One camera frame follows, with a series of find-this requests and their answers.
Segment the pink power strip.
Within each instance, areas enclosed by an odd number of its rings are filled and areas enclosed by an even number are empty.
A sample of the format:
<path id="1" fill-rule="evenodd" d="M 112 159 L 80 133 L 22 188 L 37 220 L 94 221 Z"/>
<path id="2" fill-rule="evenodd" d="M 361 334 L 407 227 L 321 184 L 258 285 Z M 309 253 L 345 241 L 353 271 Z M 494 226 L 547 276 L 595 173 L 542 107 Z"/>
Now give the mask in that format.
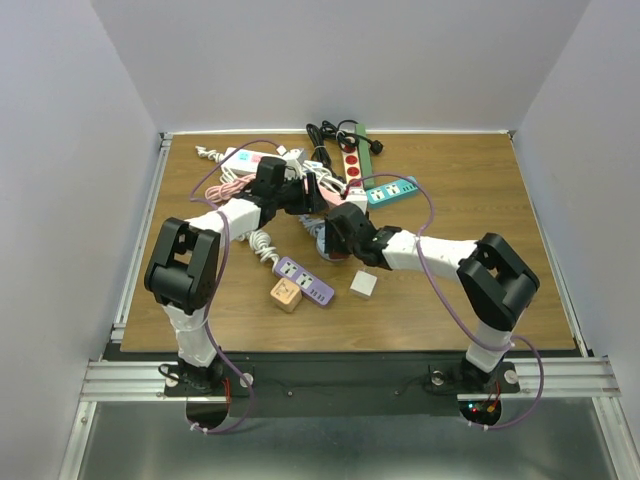
<path id="1" fill-rule="evenodd" d="M 329 209 L 334 209 L 345 202 L 339 192 L 335 192 L 322 185 L 319 186 L 319 191 L 322 195 L 322 198 L 327 202 Z"/>

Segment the right aluminium frame rail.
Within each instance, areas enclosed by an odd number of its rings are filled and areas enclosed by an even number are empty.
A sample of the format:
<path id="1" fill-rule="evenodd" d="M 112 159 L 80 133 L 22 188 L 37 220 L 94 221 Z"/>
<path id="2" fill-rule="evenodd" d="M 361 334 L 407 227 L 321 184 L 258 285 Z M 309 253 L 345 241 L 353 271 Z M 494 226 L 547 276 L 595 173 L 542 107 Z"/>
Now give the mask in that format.
<path id="1" fill-rule="evenodd" d="M 535 398 L 539 366 L 534 359 L 513 359 L 520 391 L 510 397 Z M 621 390 L 607 358 L 544 358 L 542 398 L 615 398 Z"/>

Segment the teal power strip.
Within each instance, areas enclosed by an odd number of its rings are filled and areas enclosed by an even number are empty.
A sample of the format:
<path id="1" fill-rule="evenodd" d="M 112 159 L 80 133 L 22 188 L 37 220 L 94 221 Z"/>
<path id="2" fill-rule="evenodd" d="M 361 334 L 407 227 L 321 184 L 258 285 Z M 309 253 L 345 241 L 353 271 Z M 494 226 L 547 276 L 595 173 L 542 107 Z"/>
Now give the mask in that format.
<path id="1" fill-rule="evenodd" d="M 409 181 L 397 179 L 367 190 L 368 207 L 381 208 L 416 195 L 419 189 L 412 183 L 412 180 L 414 177 L 410 176 Z"/>

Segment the peach cube socket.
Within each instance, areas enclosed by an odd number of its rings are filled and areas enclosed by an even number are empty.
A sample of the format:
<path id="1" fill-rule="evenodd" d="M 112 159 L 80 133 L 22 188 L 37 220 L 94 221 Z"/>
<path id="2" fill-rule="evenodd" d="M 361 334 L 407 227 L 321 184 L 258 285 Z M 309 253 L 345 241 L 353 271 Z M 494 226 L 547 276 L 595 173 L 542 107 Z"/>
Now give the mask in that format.
<path id="1" fill-rule="evenodd" d="M 280 278 L 271 289 L 270 297 L 281 310 L 292 313 L 302 300 L 302 292 L 296 283 Z"/>

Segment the green power strip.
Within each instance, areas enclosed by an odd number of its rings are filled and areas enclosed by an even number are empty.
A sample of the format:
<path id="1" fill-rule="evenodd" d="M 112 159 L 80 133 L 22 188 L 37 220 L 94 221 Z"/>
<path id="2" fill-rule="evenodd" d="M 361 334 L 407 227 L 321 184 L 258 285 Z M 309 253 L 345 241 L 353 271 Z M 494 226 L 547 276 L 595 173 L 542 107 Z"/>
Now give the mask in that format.
<path id="1" fill-rule="evenodd" d="M 359 139 L 358 156 L 360 160 L 361 177 L 363 178 L 363 188 L 370 190 L 375 186 L 375 181 L 372 177 L 371 142 L 367 137 L 366 128 L 362 123 L 356 123 L 354 131 Z"/>

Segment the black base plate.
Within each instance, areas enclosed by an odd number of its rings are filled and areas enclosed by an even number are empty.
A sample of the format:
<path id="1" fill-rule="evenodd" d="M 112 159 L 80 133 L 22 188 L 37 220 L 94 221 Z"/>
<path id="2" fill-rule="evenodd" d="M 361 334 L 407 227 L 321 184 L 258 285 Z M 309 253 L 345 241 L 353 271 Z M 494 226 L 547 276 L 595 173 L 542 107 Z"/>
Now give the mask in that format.
<path id="1" fill-rule="evenodd" d="M 478 414 L 508 388 L 499 366 L 483 373 L 461 352 L 255 353 L 229 367 L 163 364 L 164 393 L 189 420 Z"/>

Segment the white cube adapter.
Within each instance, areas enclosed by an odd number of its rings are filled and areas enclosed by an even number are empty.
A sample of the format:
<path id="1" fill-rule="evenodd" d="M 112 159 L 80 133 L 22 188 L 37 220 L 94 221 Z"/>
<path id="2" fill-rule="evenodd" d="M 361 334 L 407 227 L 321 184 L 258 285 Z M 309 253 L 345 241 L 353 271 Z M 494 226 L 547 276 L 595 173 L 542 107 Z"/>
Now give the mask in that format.
<path id="1" fill-rule="evenodd" d="M 351 282 L 349 291 L 359 297 L 370 299 L 377 285 L 378 278 L 364 270 L 358 270 Z"/>

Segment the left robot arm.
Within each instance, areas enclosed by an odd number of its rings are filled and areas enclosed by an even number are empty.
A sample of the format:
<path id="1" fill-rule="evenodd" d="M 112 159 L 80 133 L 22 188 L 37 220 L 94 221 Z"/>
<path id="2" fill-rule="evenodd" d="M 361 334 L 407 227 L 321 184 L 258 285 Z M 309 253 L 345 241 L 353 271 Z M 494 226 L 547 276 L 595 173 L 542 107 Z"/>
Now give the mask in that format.
<path id="1" fill-rule="evenodd" d="M 209 309 L 221 282 L 230 242 L 265 226 L 282 210 L 289 215 L 325 211 L 314 172 L 297 173 L 282 158 L 261 159 L 253 180 L 222 206 L 190 220 L 164 221 L 144 275 L 144 287 L 161 305 L 178 344 L 175 373 L 167 379 L 202 394 L 222 382 L 221 356 L 210 339 Z"/>

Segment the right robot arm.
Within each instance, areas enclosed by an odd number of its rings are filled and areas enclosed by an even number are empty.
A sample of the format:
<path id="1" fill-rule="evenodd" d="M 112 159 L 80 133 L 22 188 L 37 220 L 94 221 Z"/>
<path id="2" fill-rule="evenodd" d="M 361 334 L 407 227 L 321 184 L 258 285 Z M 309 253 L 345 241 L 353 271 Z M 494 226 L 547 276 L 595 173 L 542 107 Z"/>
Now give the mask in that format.
<path id="1" fill-rule="evenodd" d="M 499 234 L 479 240 L 419 236 L 395 226 L 376 228 L 352 203 L 331 210 L 324 219 L 325 252 L 353 256 L 364 265 L 389 271 L 425 273 L 445 309 L 470 339 L 460 366 L 463 384 L 482 390 L 496 378 L 513 330 L 539 290 L 540 280 Z M 478 324 L 471 331 L 437 285 L 445 278 L 459 284 Z"/>

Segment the purple power strip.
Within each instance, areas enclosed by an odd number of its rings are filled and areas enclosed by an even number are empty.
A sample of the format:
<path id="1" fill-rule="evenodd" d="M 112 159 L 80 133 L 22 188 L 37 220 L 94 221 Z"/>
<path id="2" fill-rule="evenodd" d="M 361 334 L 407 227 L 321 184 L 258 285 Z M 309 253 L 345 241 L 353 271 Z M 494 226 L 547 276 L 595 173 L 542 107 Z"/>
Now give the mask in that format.
<path id="1" fill-rule="evenodd" d="M 304 297 L 321 307 L 327 306 L 334 298 L 332 287 L 310 273 L 289 257 L 282 257 L 275 265 L 274 273 L 296 284 Z"/>

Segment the white multicolour power strip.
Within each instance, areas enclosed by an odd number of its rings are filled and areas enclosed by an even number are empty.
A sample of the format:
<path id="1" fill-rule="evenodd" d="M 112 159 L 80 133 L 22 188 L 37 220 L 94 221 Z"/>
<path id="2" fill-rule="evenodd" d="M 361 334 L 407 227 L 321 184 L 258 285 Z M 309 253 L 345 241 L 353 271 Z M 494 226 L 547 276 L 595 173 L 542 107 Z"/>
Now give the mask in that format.
<path id="1" fill-rule="evenodd" d="M 235 147 L 228 147 L 225 156 L 228 159 L 222 164 L 222 168 L 233 172 L 237 176 L 252 175 L 257 172 L 258 164 L 265 153 L 254 150 L 239 149 L 235 154 Z"/>

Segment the light blue round socket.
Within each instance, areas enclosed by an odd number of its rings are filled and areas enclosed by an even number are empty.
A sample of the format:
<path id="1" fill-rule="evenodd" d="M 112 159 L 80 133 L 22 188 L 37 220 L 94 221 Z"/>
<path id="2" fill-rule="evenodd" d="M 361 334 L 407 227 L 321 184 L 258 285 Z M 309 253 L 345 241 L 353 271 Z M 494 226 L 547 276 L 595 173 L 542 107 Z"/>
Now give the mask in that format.
<path id="1" fill-rule="evenodd" d="M 333 237 L 318 236 L 316 238 L 316 249 L 319 255 L 329 262 L 341 262 L 350 256 L 344 245 Z"/>

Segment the cream red-outlet power strip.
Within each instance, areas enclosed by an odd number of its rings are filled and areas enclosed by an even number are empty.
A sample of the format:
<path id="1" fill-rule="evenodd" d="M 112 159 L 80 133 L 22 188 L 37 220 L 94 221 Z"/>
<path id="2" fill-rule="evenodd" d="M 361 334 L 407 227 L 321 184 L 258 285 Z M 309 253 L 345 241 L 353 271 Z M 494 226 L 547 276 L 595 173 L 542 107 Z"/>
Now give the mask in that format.
<path id="1" fill-rule="evenodd" d="M 350 133 L 341 133 L 338 140 L 342 154 L 345 181 L 354 187 L 362 186 L 362 167 L 358 140 Z"/>

